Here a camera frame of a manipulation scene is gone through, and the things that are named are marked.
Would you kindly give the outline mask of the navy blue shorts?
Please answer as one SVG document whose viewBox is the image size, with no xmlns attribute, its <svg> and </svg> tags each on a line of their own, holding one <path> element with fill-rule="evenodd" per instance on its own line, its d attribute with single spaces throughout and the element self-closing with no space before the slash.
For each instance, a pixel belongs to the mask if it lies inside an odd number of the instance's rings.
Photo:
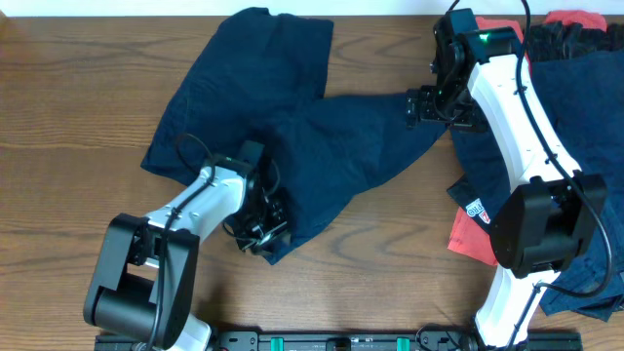
<svg viewBox="0 0 624 351">
<path fill-rule="evenodd" d="M 325 94 L 333 24 L 248 8 L 222 22 L 168 103 L 142 167 L 182 184 L 208 153 L 264 145 L 284 195 L 288 241 L 276 263 L 321 234 L 358 194 L 382 185 L 444 133 L 409 129 L 405 94 Z"/>
</svg>

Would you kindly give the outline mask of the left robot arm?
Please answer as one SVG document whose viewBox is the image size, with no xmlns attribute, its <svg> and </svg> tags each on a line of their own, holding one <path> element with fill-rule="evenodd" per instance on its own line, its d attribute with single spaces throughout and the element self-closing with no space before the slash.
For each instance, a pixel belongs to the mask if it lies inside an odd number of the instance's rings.
<svg viewBox="0 0 624 351">
<path fill-rule="evenodd" d="M 212 154 L 162 208 L 109 223 L 88 289 L 85 321 L 104 331 L 96 350 L 209 350 L 213 330 L 190 312 L 199 248 L 224 226 L 239 249 L 272 254 L 288 238 L 287 212 L 262 144 Z"/>
</svg>

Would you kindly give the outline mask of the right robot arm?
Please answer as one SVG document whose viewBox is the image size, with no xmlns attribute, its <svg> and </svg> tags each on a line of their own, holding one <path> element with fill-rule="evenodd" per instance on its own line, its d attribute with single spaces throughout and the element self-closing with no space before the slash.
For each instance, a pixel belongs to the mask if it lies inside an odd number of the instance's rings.
<svg viewBox="0 0 624 351">
<path fill-rule="evenodd" d="M 543 294 L 605 233 L 605 181 L 584 173 L 553 130 L 530 79 L 525 36 L 511 27 L 481 29 L 457 5 L 433 33 L 437 81 L 408 91 L 407 126 L 491 131 L 510 194 L 491 223 L 497 266 L 471 329 L 426 331 L 418 343 L 425 350 L 578 350 L 577 335 L 531 333 L 528 324 Z"/>
</svg>

